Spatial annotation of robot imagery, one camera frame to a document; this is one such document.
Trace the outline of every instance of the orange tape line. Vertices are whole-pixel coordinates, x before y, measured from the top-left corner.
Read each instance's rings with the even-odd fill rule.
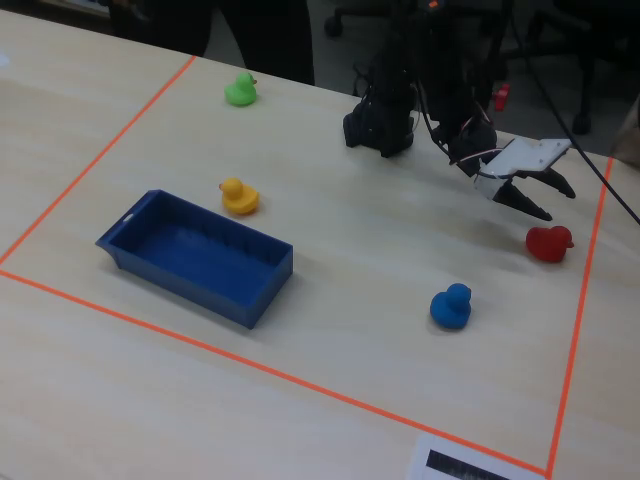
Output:
[[[159,327],[152,323],[144,322],[142,320],[138,320],[137,318],[130,317],[129,315],[125,315],[123,313],[116,312],[106,307],[102,307],[100,305],[96,305],[95,303],[88,302],[86,300],[82,300],[81,298],[74,297],[73,295],[69,295],[68,293],[64,293],[60,290],[56,290],[54,288],[48,287],[41,283],[34,282],[33,280],[29,280],[24,277],[20,277],[18,275],[14,275],[12,273],[0,270],[0,276],[10,278],[11,280],[18,281],[25,285],[29,285],[31,287],[37,288],[44,292],[50,293],[52,295],[56,295],[60,298],[64,298],[65,300],[69,300],[71,302],[77,303],[79,305],[83,305],[85,307],[91,308],[92,310],[96,310],[98,312],[104,313],[106,315],[110,315],[112,317],[118,318],[120,320],[124,320],[125,322],[132,323],[142,328],[146,328],[147,330],[151,330],[155,333],[159,333],[160,335],[165,335],[167,337],[171,337],[180,342],[187,343],[189,345],[193,345],[194,347],[201,348],[203,350],[207,350],[211,353],[215,353],[216,355],[220,355],[221,357],[228,358],[235,362],[241,363],[251,368],[255,368],[256,370],[260,370],[261,372],[267,373],[269,375],[273,375],[275,377],[281,378],[291,383],[295,383],[303,388],[307,388],[309,390],[313,390],[314,392],[321,393],[323,395],[327,395],[336,400],[340,400],[341,402],[347,403],[349,405],[353,405],[354,407],[361,408],[363,410],[367,410],[368,412],[374,413],[376,415],[380,415],[382,417],[386,417],[390,420],[394,420],[399,423],[403,423],[410,427],[416,428],[418,430],[422,430],[427,433],[431,433],[433,435],[437,435],[439,437],[445,438],[452,442],[458,443],[460,445],[464,445],[465,447],[472,448],[479,452],[482,452],[486,455],[490,455],[492,457],[498,458],[505,462],[516,465],[525,470],[529,470],[531,472],[537,473],[539,475],[544,475],[544,469],[540,467],[535,467],[530,465],[522,460],[518,460],[517,458],[510,457],[504,453],[498,452],[496,450],[492,450],[487,447],[483,447],[482,445],[478,445],[477,443],[470,442],[460,437],[456,437],[455,435],[451,435],[449,433],[443,432],[442,430],[438,430],[422,423],[416,422],[414,420],[410,420],[406,417],[402,417],[400,415],[396,415],[395,413],[391,413],[387,410],[383,410],[382,408],[374,407],[373,405],[369,405],[368,403],[361,402],[360,400],[356,400],[355,398],[348,397],[346,395],[342,395],[341,393],[335,392],[333,390],[329,390],[328,388],[321,387],[320,385],[316,385],[314,383],[303,380],[302,378],[295,377],[285,372],[281,372],[275,368],[269,367],[267,365],[263,365],[261,363],[255,362],[253,360],[249,360],[248,358],[241,357],[240,355],[236,355],[235,353],[228,352],[218,347],[214,347],[207,343],[201,342],[191,337],[187,337],[186,335],[182,335],[180,333],[167,330],[166,328]]]
[[[169,79],[169,81],[167,83],[164,84],[164,86],[158,90],[158,92],[151,97],[151,100],[149,100],[146,105],[144,107],[142,107],[142,110],[140,110],[138,113],[136,113],[136,115],[129,121],[129,123],[127,123],[124,128],[122,130],[120,130],[120,132],[113,138],[113,140],[111,140],[109,142],[109,144],[104,147],[102,149],[102,151],[98,154],[98,156],[96,158],[93,159],[93,161],[87,165],[85,167],[84,170],[82,170],[82,172],[80,172],[80,175],[78,175],[73,182],[71,182],[69,184],[69,186],[67,188],[64,189],[64,191],[58,196],[58,198],[56,198],[53,203],[51,205],[49,205],[47,207],[47,209],[42,212],[42,214],[36,219],[35,222],[33,222],[31,224],[31,226],[29,228],[27,228],[27,230],[20,236],[20,238],[18,238],[18,240],[16,240],[13,245],[11,245],[11,247],[9,247],[9,250],[7,250],[5,252],[4,255],[2,255],[2,257],[0,257],[0,265],[2,263],[4,263],[4,261],[9,258],[9,256],[15,252],[15,250],[22,244],[22,242],[24,242],[26,240],[26,238],[31,235],[31,233],[33,233],[33,231],[38,227],[38,225],[40,225],[40,223],[42,223],[42,221],[47,218],[47,216],[53,211],[54,208],[56,208],[58,206],[58,204],[64,199],[64,197],[66,197],[69,192],[71,190],[73,190],[73,188],[80,182],[80,180],[82,180],[84,178],[84,176],[89,173],[89,171],[96,166],[96,164],[102,160],[102,157],[104,157],[107,152],[109,150],[111,150],[111,148],[113,148],[113,146],[118,143],[118,140],[120,140],[122,138],[122,136],[127,133],[127,131],[133,126],[134,123],[136,123],[140,117],[142,117],[142,115],[145,114],[145,112],[147,110],[149,110],[149,108],[151,108],[151,106],[156,103],[156,101],[158,100],[158,98],[160,98],[162,96],[162,94],[164,92],[167,91],[167,89],[173,85],[175,83],[176,80],[178,80],[178,78],[180,78],[182,76],[182,74],[184,72],[187,71],[187,69],[191,66],[191,64],[193,63],[193,61],[195,60],[195,56],[191,57],[187,63],[185,63],[180,70],[178,70],[178,72],[171,77],[171,79]]]
[[[609,180],[611,170],[613,168],[613,157],[609,157],[607,169],[604,177]],[[591,230],[591,242],[589,243],[589,252],[587,253],[587,262],[584,266],[584,275],[582,277],[582,286],[580,287],[580,298],[578,300],[578,310],[576,312],[576,322],[573,327],[573,336],[571,337],[571,348],[569,349],[569,361],[567,362],[567,370],[564,375],[564,384],[562,385],[562,396],[560,397],[560,405],[558,406],[558,415],[556,416],[556,424],[553,430],[553,439],[551,440],[551,449],[549,451],[549,460],[547,461],[547,470],[545,478],[551,479],[553,475],[553,467],[556,463],[556,455],[558,453],[558,445],[560,443],[560,434],[562,433],[562,424],[567,410],[567,402],[569,401],[569,390],[571,389],[571,377],[573,375],[573,366],[576,361],[576,353],[578,351],[578,342],[580,341],[580,330],[582,328],[582,318],[584,316],[584,307],[587,302],[587,293],[589,290],[589,279],[591,277],[591,267],[593,265],[593,256],[596,252],[598,243],[598,231],[600,230],[600,222],[602,220],[602,212],[604,210],[605,199],[607,198],[607,187],[602,185],[600,189],[600,199],[598,200],[598,209],[596,217],[593,220],[593,230]]]

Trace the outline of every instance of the blue plastic tray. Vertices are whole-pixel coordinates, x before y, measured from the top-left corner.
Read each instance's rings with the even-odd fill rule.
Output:
[[[293,271],[293,247],[162,190],[96,245],[119,268],[253,328]]]

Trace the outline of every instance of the chair wheel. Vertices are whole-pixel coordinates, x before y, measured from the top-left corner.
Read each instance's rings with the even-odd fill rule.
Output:
[[[576,115],[573,119],[572,131],[576,135],[586,135],[591,132],[591,117],[582,114]]]
[[[324,22],[324,33],[331,38],[342,35],[342,20],[337,17],[327,18]]]

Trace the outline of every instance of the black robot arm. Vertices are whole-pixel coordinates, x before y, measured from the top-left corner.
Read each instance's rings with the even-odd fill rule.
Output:
[[[343,121],[347,146],[365,145],[380,150],[383,157],[410,147],[411,111],[418,100],[432,140],[450,164],[475,176],[476,188],[491,200],[551,220],[549,213],[513,185],[516,176],[532,177],[575,197],[568,182],[551,169],[569,148],[566,142],[558,141],[554,148],[548,143],[542,148],[541,143],[535,151],[523,143],[504,151],[496,148],[491,120],[465,81],[451,11],[444,0],[412,13],[402,1],[394,2],[390,33],[367,77],[370,84],[362,101]],[[438,122],[437,128],[430,128],[427,114]],[[498,155],[501,158],[493,164],[496,173],[490,165]],[[541,165],[537,158],[535,164],[526,161],[532,156],[539,156]]]

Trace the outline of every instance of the table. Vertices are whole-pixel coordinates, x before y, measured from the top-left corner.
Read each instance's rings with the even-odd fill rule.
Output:
[[[18,41],[26,26],[53,40]],[[523,239],[541,223],[484,201],[422,128],[388,161],[345,148],[351,97],[256,74],[259,101],[235,109],[222,96],[234,67],[16,15],[0,27],[11,59],[0,86],[46,99],[25,92],[27,109],[0,113],[15,150],[2,180],[13,190],[2,189],[0,438],[16,439],[0,473],[402,478],[422,431],[547,477],[640,471],[640,232],[575,152],[557,164],[575,200],[519,183],[574,236],[562,265],[540,265]],[[91,43],[106,53],[82,51]],[[32,85],[50,75],[47,57],[65,68]],[[592,159],[640,208],[638,174]],[[59,175],[38,175],[47,168]],[[224,213],[217,185],[232,175],[262,193],[242,221],[296,252],[252,331],[116,270],[93,245],[148,189]],[[455,281],[474,312],[454,334],[428,305]]]

